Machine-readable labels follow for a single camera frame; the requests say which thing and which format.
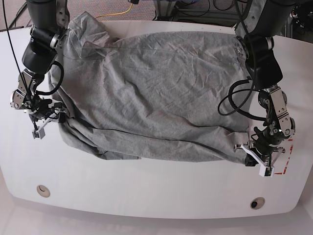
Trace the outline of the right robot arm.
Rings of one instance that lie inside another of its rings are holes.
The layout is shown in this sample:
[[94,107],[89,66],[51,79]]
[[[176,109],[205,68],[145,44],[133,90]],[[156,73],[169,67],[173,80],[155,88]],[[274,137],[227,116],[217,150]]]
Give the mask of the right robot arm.
[[[28,0],[25,6],[33,25],[30,41],[22,56],[25,69],[19,71],[18,88],[11,95],[10,105],[29,114],[34,136],[39,137],[43,129],[36,125],[39,120],[48,124],[51,121],[63,123],[66,119],[64,105],[49,96],[57,92],[64,78],[64,68],[56,57],[67,32],[70,14],[66,0]],[[39,91],[37,87],[53,66],[60,70],[57,85],[51,91]]]

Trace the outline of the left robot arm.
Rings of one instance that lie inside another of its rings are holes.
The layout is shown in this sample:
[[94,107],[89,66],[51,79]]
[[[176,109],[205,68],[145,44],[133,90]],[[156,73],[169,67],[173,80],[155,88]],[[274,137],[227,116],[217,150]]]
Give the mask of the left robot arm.
[[[278,86],[283,74],[274,56],[273,37],[298,3],[297,0],[249,0],[241,11],[234,1],[239,17],[235,51],[248,78],[230,88],[228,100],[235,111],[265,126],[264,130],[255,127],[251,141],[241,146],[247,154],[246,166],[259,164],[262,177],[274,175],[274,163],[283,152],[280,144],[295,134],[295,121],[287,111],[287,96]],[[252,81],[251,89],[259,93],[258,102],[266,110],[266,117],[252,116],[232,100],[235,87],[249,81]]]

